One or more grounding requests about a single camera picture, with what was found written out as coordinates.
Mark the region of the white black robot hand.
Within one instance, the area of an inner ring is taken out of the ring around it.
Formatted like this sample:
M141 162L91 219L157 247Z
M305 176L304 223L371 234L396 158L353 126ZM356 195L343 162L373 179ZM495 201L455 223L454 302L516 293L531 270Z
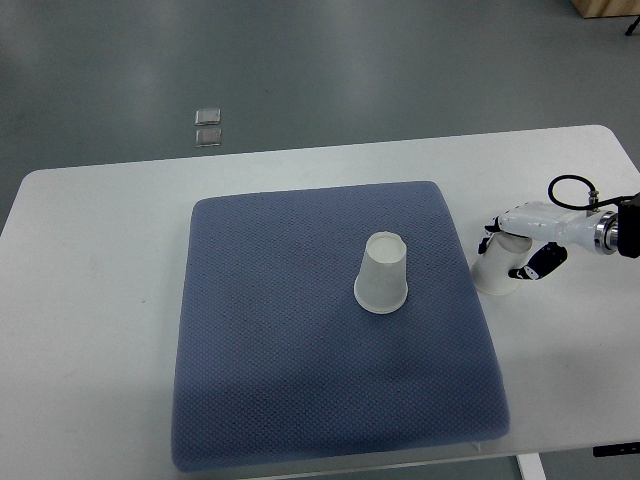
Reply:
M484 254L494 236L501 230L512 235L549 242L533 254L522 267L508 271L516 280L540 280L568 258L563 246L580 245L586 250L603 247L603 213L587 214L540 201L528 202L493 219L484 227L477 253Z

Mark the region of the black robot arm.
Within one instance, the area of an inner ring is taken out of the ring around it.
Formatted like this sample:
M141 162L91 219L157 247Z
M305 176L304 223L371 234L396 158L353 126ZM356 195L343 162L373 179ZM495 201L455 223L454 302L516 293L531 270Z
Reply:
M476 288L502 295L519 281L540 280L568 258L578 245L598 255L639 256L639 197L611 201L615 212L594 202L584 208L557 202L529 202L484 227L478 258L471 268Z

